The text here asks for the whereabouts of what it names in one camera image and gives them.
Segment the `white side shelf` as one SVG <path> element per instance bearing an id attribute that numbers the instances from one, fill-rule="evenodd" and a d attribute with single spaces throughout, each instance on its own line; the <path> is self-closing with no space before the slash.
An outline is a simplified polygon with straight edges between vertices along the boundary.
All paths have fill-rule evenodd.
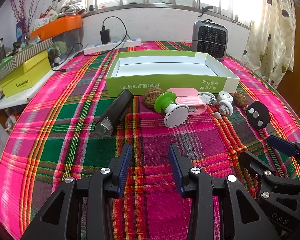
<path id="1" fill-rule="evenodd" d="M 28 104 L 32 98 L 40 91 L 40 89 L 43 87 L 47 81 L 53 77 L 53 75 L 58 74 L 58 75 L 65 75 L 70 67 L 66 67 L 65 65 L 71 61 L 74 57 L 74 54 L 69 56 L 69 58 L 62 63 L 60 66 L 56 67 L 56 72 L 53 70 L 50 70 L 47 74 L 45 74 L 33 87 L 28 88 L 26 90 L 23 90 L 17 94 L 14 94 L 10 97 L 4 96 L 0 100 L 0 110 L 14 107 L 14 106 L 20 106 L 20 105 L 25 105 Z"/>

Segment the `yellow cardboard box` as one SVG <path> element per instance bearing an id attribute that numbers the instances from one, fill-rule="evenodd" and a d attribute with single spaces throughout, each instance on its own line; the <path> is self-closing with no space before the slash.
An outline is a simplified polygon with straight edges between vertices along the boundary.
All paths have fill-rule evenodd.
<path id="1" fill-rule="evenodd" d="M 0 80 L 0 87 L 5 96 L 10 97 L 33 87 L 50 70 L 48 53 L 44 50 Z"/>

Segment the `black bike light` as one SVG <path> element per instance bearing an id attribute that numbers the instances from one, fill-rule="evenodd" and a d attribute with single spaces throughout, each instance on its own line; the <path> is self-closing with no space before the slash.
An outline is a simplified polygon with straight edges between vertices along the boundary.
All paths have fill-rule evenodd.
<path id="1" fill-rule="evenodd" d="M 133 98 L 134 95 L 129 90 L 123 90 L 101 115 L 95 125 L 95 132 L 101 137 L 111 137 L 128 113 Z"/>

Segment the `purple flower branches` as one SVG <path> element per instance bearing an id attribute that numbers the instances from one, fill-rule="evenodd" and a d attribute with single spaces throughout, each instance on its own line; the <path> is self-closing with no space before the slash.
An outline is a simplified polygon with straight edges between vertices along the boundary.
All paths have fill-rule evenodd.
<path id="1" fill-rule="evenodd" d="M 30 0 L 29 9 L 26 12 L 26 0 L 9 0 L 16 22 L 21 24 L 23 33 L 29 35 L 30 26 L 34 20 L 37 8 L 41 0 Z"/>

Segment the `orange lid plastic bin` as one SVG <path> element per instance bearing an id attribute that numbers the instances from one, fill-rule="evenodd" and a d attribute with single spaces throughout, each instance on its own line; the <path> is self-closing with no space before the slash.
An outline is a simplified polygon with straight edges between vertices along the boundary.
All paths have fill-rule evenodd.
<path id="1" fill-rule="evenodd" d="M 38 36 L 41 41 L 51 38 L 53 47 L 65 55 L 80 41 L 81 28 L 81 15 L 64 16 L 34 30 L 30 38 Z"/>

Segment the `green white spool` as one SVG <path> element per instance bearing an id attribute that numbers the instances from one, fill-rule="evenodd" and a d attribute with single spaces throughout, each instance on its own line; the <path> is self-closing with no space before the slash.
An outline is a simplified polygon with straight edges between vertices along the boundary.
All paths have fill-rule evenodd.
<path id="1" fill-rule="evenodd" d="M 154 109 L 157 113 L 165 113 L 164 124 L 168 128 L 181 125 L 189 116 L 190 109 L 185 104 L 176 104 L 177 96 L 173 92 L 164 92 L 156 99 Z"/>

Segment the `black power adapter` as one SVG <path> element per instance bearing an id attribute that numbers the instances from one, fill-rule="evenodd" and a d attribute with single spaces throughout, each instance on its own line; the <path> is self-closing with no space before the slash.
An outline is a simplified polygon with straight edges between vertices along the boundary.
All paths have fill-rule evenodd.
<path id="1" fill-rule="evenodd" d="M 100 37 L 102 44 L 109 44 L 111 42 L 110 30 L 104 25 L 102 25 L 102 29 L 100 30 Z"/>

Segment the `patterned cream curtain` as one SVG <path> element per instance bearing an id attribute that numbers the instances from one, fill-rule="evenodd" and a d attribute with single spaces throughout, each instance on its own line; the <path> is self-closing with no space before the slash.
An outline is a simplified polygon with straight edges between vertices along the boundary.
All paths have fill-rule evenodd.
<path id="1" fill-rule="evenodd" d="M 253 0 L 252 23 L 242 63 L 277 88 L 294 69 L 294 0 Z"/>

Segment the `white suction hook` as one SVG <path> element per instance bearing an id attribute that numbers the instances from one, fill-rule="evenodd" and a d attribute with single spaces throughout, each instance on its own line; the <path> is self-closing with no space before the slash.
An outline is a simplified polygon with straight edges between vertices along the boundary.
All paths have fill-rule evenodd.
<path id="1" fill-rule="evenodd" d="M 233 114 L 233 106 L 231 102 L 228 100 L 221 100 L 219 102 L 218 111 L 214 112 L 214 116 L 216 119 L 221 120 L 222 116 L 232 116 Z"/>

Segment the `striped green lid box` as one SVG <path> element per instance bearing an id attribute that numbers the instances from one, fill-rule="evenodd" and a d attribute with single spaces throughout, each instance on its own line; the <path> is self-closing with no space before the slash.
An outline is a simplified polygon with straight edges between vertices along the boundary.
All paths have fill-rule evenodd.
<path id="1" fill-rule="evenodd" d="M 44 40 L 36 45 L 30 45 L 23 49 L 21 52 L 18 52 L 12 57 L 9 57 L 7 60 L 2 61 L 0 64 L 0 80 L 2 80 L 5 76 L 10 74 L 20 65 L 22 65 L 27 60 L 33 58 L 37 54 L 42 51 L 47 50 L 49 47 L 53 45 L 52 38 Z"/>

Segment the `white round cap container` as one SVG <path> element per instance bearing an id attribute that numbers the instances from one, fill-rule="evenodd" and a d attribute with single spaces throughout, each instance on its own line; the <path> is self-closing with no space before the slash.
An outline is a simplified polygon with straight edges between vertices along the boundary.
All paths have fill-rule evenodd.
<path id="1" fill-rule="evenodd" d="M 219 104 L 221 101 L 224 101 L 224 100 L 232 103 L 233 97 L 228 92 L 220 91 L 217 96 L 217 103 Z"/>

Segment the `grey black fan heater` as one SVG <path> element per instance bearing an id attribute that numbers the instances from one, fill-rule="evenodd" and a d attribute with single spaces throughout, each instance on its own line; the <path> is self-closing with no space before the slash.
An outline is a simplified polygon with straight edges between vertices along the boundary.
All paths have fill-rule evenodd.
<path id="1" fill-rule="evenodd" d="M 228 47 L 228 29 L 210 19 L 197 20 L 192 31 L 192 50 L 223 61 Z"/>

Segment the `pink case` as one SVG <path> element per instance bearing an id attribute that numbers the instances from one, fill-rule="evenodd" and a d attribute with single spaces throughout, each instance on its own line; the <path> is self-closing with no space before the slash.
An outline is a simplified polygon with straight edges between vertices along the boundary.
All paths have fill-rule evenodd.
<path id="1" fill-rule="evenodd" d="M 179 96 L 175 99 L 177 105 L 187 105 L 190 109 L 189 115 L 197 116 L 207 110 L 207 104 L 199 96 Z"/>
<path id="2" fill-rule="evenodd" d="M 198 96 L 198 90 L 195 88 L 169 88 L 166 92 L 172 92 L 177 97 L 183 96 Z"/>

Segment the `plaid tablecloth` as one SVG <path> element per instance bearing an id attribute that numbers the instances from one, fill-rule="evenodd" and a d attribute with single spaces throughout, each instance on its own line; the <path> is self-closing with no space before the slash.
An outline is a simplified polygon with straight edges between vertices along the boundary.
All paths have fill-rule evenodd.
<path id="1" fill-rule="evenodd" d="M 119 155 L 125 143 L 132 146 L 133 156 L 124 195 L 114 202 L 116 239 L 186 238 L 191 201 L 176 191 L 167 156 L 172 143 L 210 175 L 236 175 L 252 195 L 257 182 L 238 163 L 245 150 L 278 176 L 300 179 L 295 159 L 266 141 L 270 135 L 300 141 L 300 119 L 277 90 L 230 57 L 224 64 L 239 77 L 237 90 L 269 109 L 265 129 L 253 129 L 239 108 L 222 120 L 208 108 L 179 127 L 167 128 L 163 115 L 147 109 L 137 96 L 113 136 L 99 137 L 94 125 L 111 104 L 105 77 L 115 56 L 69 61 L 66 72 L 46 81 L 15 124 L 0 159 L 0 221 L 13 238 L 21 237 L 65 177 L 91 176 Z"/>

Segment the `wrinkled brown walnut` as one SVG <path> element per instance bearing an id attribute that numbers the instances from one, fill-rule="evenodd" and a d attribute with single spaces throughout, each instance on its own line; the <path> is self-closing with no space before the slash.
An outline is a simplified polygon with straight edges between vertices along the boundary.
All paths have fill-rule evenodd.
<path id="1" fill-rule="evenodd" d="M 144 104 L 145 107 L 152 109 L 154 108 L 154 103 L 157 100 L 157 98 L 164 93 L 164 90 L 159 88 L 159 87 L 152 87 L 149 88 L 143 98 L 142 98 L 142 102 Z"/>

